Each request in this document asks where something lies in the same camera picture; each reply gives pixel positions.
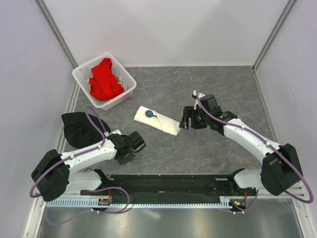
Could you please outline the silver metal fork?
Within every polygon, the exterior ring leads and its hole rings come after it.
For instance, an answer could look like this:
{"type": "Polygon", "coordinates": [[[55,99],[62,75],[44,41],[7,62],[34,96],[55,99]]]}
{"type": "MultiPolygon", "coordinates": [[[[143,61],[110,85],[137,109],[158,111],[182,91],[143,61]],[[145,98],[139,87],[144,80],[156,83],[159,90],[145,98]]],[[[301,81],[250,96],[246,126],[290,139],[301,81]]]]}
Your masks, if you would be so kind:
{"type": "Polygon", "coordinates": [[[130,162],[126,163],[125,166],[126,166],[126,168],[130,169],[131,168],[130,162]]]}

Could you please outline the white cloth napkin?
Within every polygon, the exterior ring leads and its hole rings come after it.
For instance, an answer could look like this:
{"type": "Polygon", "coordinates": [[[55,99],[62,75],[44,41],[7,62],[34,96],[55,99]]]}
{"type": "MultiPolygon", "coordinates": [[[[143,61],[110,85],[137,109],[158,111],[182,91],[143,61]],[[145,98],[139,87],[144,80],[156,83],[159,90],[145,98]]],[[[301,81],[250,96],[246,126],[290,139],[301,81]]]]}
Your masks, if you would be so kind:
{"type": "Polygon", "coordinates": [[[156,113],[156,115],[158,116],[158,119],[147,118],[145,116],[146,110],[151,110],[151,109],[148,109],[144,106],[140,106],[138,108],[135,116],[134,116],[134,120],[137,122],[149,125],[149,126],[156,128],[158,130],[161,130],[164,133],[174,135],[174,136],[178,135],[178,133],[180,131],[179,122],[177,122],[169,117],[166,117],[166,116],[164,116],[164,115],[162,115],[154,110],[152,110],[152,111],[154,111],[156,113]]]}

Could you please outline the blue plastic spoon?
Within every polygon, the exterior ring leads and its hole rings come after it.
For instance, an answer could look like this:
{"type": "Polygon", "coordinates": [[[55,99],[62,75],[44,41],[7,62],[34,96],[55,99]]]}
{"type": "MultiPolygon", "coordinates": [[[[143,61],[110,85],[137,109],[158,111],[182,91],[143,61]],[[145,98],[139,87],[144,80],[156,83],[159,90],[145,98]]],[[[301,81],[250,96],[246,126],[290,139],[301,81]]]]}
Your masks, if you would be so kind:
{"type": "Polygon", "coordinates": [[[152,111],[152,110],[146,110],[146,111],[145,111],[145,116],[146,116],[147,118],[156,118],[156,119],[158,119],[158,116],[157,116],[156,113],[155,113],[154,111],[152,111]]]}

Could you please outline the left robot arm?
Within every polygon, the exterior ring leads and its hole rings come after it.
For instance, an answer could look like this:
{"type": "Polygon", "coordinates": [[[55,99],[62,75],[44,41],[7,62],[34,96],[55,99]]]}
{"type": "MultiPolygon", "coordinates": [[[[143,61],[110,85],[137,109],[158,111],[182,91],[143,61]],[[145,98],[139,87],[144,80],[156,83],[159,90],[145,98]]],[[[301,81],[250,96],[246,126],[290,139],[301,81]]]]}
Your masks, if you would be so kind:
{"type": "Polygon", "coordinates": [[[107,193],[109,184],[100,173],[82,170],[102,161],[116,160],[129,167],[136,153],[146,144],[138,132],[123,135],[119,130],[104,133],[100,142],[71,152],[48,151],[31,173],[34,185],[31,197],[42,197],[51,202],[62,195],[94,191],[98,195],[107,193]]]}

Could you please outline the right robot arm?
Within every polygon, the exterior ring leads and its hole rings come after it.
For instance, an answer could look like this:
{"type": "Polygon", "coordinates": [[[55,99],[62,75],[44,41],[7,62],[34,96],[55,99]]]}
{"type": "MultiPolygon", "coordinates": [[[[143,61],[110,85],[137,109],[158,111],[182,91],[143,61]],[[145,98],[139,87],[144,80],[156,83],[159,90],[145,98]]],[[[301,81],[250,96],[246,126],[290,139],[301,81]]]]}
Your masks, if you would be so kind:
{"type": "Polygon", "coordinates": [[[279,196],[301,180],[303,175],[296,149],[271,141],[245,125],[230,111],[222,111],[213,95],[193,92],[193,106],[183,109],[179,124],[182,129],[211,130],[232,139],[256,157],[260,169],[239,169],[227,182],[228,192],[240,194],[245,188],[264,187],[270,194],[279,196]]]}

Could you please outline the black cloth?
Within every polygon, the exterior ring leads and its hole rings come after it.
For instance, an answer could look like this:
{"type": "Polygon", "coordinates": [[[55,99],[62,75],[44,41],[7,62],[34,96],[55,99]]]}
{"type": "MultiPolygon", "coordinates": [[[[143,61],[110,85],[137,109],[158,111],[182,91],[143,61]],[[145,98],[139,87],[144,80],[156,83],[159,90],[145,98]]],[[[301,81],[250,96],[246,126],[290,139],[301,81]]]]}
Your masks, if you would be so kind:
{"type": "Polygon", "coordinates": [[[88,120],[84,112],[67,113],[61,116],[67,142],[81,149],[102,141],[102,136],[88,120]]]}

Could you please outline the red cloth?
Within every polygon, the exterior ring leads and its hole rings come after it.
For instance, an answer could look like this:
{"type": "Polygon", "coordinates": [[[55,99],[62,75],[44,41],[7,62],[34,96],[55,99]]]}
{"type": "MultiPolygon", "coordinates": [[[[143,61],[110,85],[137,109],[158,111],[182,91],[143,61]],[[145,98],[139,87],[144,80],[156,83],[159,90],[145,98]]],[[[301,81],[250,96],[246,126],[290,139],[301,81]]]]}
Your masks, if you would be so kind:
{"type": "Polygon", "coordinates": [[[112,73],[112,60],[110,58],[104,58],[101,63],[91,69],[91,72],[90,95],[97,100],[108,101],[124,92],[117,77],[112,73]]]}

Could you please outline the grey cloth in basket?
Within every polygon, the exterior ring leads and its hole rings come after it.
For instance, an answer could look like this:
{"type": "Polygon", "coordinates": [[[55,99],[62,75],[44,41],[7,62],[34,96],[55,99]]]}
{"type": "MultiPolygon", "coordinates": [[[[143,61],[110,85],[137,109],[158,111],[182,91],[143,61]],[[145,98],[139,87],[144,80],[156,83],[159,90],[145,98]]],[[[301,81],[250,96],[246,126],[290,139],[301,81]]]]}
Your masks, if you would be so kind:
{"type": "Polygon", "coordinates": [[[126,90],[127,87],[126,87],[126,83],[125,83],[125,80],[124,80],[123,76],[119,75],[117,79],[118,79],[118,83],[122,86],[122,88],[124,90],[126,90]]]}

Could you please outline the white plastic basket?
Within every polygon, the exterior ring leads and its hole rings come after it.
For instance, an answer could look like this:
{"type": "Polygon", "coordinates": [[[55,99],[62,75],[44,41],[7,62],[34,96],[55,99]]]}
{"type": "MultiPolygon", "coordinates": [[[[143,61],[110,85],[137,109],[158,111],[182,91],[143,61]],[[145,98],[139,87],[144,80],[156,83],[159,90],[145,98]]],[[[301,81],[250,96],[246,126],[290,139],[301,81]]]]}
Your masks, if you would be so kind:
{"type": "Polygon", "coordinates": [[[110,53],[75,68],[73,77],[94,107],[104,111],[132,96],[137,83],[110,53]]]}

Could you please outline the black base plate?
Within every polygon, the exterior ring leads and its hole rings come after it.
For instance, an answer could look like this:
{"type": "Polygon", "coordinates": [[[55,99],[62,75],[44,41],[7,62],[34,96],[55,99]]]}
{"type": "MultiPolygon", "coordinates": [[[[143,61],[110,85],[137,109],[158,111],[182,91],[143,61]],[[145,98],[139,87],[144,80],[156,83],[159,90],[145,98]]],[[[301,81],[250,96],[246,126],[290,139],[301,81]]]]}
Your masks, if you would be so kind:
{"type": "Polygon", "coordinates": [[[98,189],[121,187],[131,204],[219,203],[221,196],[254,196],[254,188],[239,188],[231,175],[111,175],[98,189]]]}

